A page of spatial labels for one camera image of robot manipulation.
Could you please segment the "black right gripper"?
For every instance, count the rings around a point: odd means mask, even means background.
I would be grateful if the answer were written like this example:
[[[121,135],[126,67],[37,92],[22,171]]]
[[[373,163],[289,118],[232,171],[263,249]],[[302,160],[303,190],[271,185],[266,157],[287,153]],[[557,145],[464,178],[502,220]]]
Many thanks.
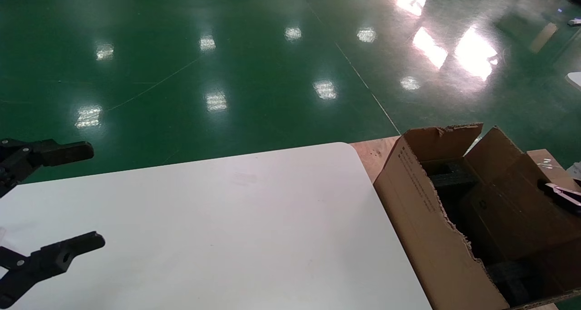
[[[471,187],[478,179],[460,162],[445,162],[427,170],[435,188]],[[552,182],[538,180],[537,187],[554,204],[575,215],[581,216],[581,193],[561,187]],[[486,267],[487,274],[509,305],[523,305],[542,296],[542,276],[537,267],[528,261],[505,261]]]

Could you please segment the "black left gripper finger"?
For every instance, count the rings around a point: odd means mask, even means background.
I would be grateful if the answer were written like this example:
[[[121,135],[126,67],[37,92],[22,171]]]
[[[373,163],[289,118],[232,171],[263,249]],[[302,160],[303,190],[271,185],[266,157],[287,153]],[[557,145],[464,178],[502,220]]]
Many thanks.
[[[55,140],[26,142],[2,138],[0,142],[0,197],[25,181],[40,167],[92,159],[93,146],[87,141],[58,144]]]
[[[0,280],[0,307],[10,308],[34,285],[68,271],[75,257],[104,247],[105,239],[96,231],[56,242],[24,256],[4,246],[0,265],[7,272]]]

